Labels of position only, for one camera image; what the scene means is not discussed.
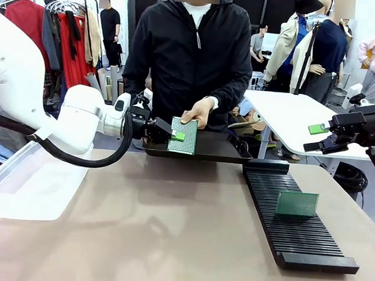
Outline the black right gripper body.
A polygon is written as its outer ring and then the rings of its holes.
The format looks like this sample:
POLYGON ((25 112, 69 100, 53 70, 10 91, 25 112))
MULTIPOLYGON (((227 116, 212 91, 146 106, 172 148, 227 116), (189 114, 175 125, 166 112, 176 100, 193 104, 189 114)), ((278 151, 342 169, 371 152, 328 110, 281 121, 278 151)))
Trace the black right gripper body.
POLYGON ((358 107, 345 114, 337 114, 330 120, 332 135, 330 149, 348 150, 356 143, 361 147, 375 146, 375 106, 358 107))

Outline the person's left hand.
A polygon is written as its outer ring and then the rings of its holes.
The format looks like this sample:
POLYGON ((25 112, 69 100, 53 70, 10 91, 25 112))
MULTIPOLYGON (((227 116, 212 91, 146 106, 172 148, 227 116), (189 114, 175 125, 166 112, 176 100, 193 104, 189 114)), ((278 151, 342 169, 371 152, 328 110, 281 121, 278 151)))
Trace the person's left hand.
POLYGON ((204 129, 208 123, 208 116, 211 111, 215 110, 218 105, 218 100, 213 97, 205 97, 196 102, 191 110, 184 111, 181 116, 181 123, 188 124, 191 120, 197 121, 198 129, 204 129))

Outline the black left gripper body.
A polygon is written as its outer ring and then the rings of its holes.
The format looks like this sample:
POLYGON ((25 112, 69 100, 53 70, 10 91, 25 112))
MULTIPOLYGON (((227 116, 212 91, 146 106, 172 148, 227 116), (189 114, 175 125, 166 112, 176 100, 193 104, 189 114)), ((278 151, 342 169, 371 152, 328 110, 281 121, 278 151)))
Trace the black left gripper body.
POLYGON ((172 127, 159 117, 152 118, 151 111, 141 107, 131 107, 133 139, 148 138, 153 144, 169 141, 172 127))

